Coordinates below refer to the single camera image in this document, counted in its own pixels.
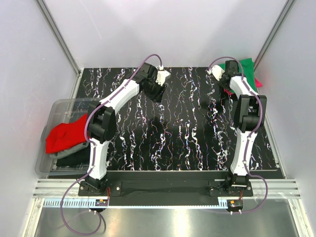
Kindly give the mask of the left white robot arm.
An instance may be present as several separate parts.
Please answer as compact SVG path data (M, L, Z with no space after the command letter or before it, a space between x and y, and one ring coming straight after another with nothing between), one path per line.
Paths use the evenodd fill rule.
M107 188L103 179L107 173L108 146L117 132L117 113L141 92L151 101L160 103L170 76L163 66L156 68L144 63L109 96L89 104L84 134L90 143L90 159L84 180L95 195L102 195Z

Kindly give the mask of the green t shirt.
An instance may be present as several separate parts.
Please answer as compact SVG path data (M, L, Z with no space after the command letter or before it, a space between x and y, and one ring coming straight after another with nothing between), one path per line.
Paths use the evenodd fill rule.
M256 92L257 87L255 84L255 76L254 76L254 62L252 61L252 58L246 58L240 60L241 65L244 70L244 76L247 79L247 82L251 86L251 88Z

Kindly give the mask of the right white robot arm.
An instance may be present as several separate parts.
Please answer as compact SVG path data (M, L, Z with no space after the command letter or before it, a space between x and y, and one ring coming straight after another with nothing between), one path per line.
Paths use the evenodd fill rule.
M237 143L234 159L224 183L225 192L235 196L240 191L251 188L249 163L257 131L264 125L267 98L259 95L250 86L241 63L232 57L225 62L219 82L225 89L234 91L238 98L234 114Z

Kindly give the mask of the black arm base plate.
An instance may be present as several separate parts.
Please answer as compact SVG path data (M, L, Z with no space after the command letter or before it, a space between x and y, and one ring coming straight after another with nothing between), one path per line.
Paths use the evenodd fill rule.
M224 189L228 171L109 171L97 191L80 182L80 196L121 197L130 193L198 193L211 197L252 197L250 189L229 194Z

